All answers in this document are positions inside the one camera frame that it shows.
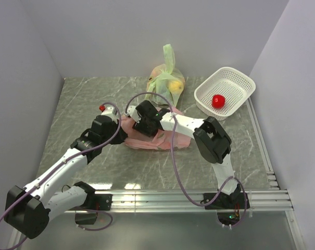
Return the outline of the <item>pink plastic bag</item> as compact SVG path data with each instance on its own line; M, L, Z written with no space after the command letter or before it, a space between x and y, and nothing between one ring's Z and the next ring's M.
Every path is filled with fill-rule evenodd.
M159 129L157 134L153 137L147 137L132 127L135 121L132 118L128 118L125 115L121 119L121 127L124 132L128 135L124 143L126 146L132 149L152 149L152 150L169 150L171 148L171 131L165 131Z

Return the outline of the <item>red apple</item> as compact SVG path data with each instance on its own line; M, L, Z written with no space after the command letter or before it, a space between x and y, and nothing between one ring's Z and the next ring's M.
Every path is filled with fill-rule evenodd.
M225 106L225 97L223 95L214 95L212 97L211 105L213 108L220 109Z

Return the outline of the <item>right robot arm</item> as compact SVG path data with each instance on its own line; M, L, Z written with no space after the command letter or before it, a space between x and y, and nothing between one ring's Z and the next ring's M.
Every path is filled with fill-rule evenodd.
M232 209L242 197L241 185L235 179L231 165L231 139L214 117L191 118L162 108L157 110L150 101L137 106L127 105L126 116L135 123L133 129L146 136L156 135L158 130L171 131L195 140L201 157L212 164L218 181L218 192L206 206L215 209Z

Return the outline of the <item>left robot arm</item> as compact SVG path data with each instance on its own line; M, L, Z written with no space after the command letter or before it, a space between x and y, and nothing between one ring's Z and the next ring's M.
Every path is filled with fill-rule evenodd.
M98 115L50 169L25 187L14 186L9 190L4 221L34 239L64 211L75 207L98 209L95 189L87 183L80 181L65 192L56 192L100 155L104 146L121 144L126 136L121 129L121 119Z

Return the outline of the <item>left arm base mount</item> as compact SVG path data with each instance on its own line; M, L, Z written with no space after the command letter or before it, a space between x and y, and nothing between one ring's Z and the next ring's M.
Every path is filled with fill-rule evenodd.
M76 211L85 211L85 213L76 213L74 216L75 223L78 226L94 225L97 222L99 214L105 215L109 218L110 226L113 222L113 217L108 213L111 209L112 195L111 194L93 194L88 195L86 201Z

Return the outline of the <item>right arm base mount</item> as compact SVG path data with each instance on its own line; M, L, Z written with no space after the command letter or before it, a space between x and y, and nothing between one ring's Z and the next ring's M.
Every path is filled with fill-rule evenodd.
M217 210L218 222L230 229L241 221L249 209L248 195L243 192L232 195L220 193L214 202L205 206L205 210Z

